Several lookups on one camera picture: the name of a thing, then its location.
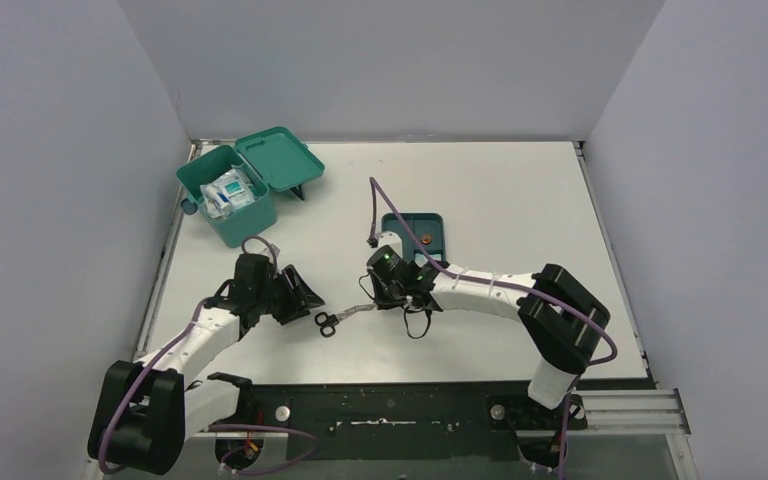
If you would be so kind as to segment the teal medical gauze packet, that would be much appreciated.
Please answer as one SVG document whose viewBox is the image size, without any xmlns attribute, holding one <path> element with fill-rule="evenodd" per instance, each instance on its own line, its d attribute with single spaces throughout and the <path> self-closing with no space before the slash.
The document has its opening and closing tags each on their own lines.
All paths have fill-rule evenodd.
<svg viewBox="0 0 768 480">
<path fill-rule="evenodd" d="M 234 210 L 244 208 L 256 200 L 250 179 L 240 169 L 227 171 L 216 183 Z"/>
</svg>

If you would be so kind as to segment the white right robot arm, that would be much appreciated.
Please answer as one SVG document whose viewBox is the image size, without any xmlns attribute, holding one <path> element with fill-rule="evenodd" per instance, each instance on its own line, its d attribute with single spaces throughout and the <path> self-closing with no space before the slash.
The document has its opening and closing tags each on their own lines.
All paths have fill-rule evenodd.
<svg viewBox="0 0 768 480">
<path fill-rule="evenodd" d="M 448 262 L 418 265 L 384 246 L 366 269 L 384 293 L 414 309 L 467 311 L 522 324 L 541 355 L 523 401 L 524 417 L 536 428 L 562 417 L 562 401 L 589 366 L 618 354 L 606 332 L 609 310 L 560 265 L 548 263 L 532 274 L 482 272 Z"/>
</svg>

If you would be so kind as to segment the teal medicine kit box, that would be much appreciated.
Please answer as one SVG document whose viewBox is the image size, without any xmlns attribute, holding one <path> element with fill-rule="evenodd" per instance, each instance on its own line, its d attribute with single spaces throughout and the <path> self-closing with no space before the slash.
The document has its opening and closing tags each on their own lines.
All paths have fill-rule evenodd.
<svg viewBox="0 0 768 480">
<path fill-rule="evenodd" d="M 213 183 L 231 169 L 240 169 L 250 179 L 256 200 L 220 219 L 204 210 L 201 185 Z M 277 220 L 273 202 L 276 193 L 291 192 L 305 198 L 305 184 L 320 178 L 325 166 L 309 148 L 283 126 L 272 127 L 220 145 L 180 167 L 176 176 L 190 205 L 184 210 L 199 214 L 229 248 L 262 233 Z"/>
</svg>

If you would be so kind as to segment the dark teal divided tray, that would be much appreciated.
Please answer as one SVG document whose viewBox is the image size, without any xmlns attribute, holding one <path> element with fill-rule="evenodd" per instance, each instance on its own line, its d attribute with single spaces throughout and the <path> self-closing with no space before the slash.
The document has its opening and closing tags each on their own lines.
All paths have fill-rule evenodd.
<svg viewBox="0 0 768 480">
<path fill-rule="evenodd" d="M 401 215 L 419 241 L 420 237 L 425 234 L 430 234 L 433 237 L 433 241 L 429 245 L 424 245 L 421 241 L 420 243 L 435 261 L 445 262 L 447 260 L 446 242 L 442 216 L 432 212 L 402 212 Z M 381 217 L 381 227 L 383 231 L 392 232 L 400 237 L 402 247 L 399 254 L 402 259 L 413 261 L 419 266 L 427 262 L 425 256 L 406 233 L 405 228 L 394 213 L 386 213 Z"/>
</svg>

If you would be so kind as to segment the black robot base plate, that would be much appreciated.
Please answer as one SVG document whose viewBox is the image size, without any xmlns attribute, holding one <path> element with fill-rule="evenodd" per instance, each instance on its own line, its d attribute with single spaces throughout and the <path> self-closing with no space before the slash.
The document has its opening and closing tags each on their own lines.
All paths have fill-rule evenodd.
<svg viewBox="0 0 768 480">
<path fill-rule="evenodd" d="M 524 458 L 556 468 L 561 429 L 587 426 L 583 401 L 547 409 L 528 382 L 254 385 L 226 424 L 288 427 L 317 437 L 316 460 L 490 461 Z"/>
</svg>

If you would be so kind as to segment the black handled bandage scissors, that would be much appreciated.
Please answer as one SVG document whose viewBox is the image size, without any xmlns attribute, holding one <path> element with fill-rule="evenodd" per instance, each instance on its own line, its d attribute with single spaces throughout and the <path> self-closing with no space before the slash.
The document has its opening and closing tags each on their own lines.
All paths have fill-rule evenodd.
<svg viewBox="0 0 768 480">
<path fill-rule="evenodd" d="M 336 327 L 347 318 L 361 312 L 372 311 L 377 308 L 375 303 L 355 305 L 336 313 L 318 312 L 314 316 L 314 322 L 319 328 L 320 335 L 330 338 L 335 335 Z"/>
</svg>

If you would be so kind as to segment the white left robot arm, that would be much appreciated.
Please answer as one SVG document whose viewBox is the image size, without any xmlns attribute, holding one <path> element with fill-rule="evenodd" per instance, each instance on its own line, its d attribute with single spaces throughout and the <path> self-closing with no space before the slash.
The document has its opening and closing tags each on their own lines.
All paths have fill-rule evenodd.
<svg viewBox="0 0 768 480">
<path fill-rule="evenodd" d="M 136 469 L 156 475 L 176 463 L 194 434 L 224 423 L 249 428 L 261 415 L 251 379 L 205 369 L 240 342 L 264 316 L 281 325 L 303 318 L 325 301 L 297 269 L 276 267 L 263 254 L 242 253 L 234 274 L 200 300 L 172 340 L 106 371 L 87 451 L 105 474 Z"/>
</svg>

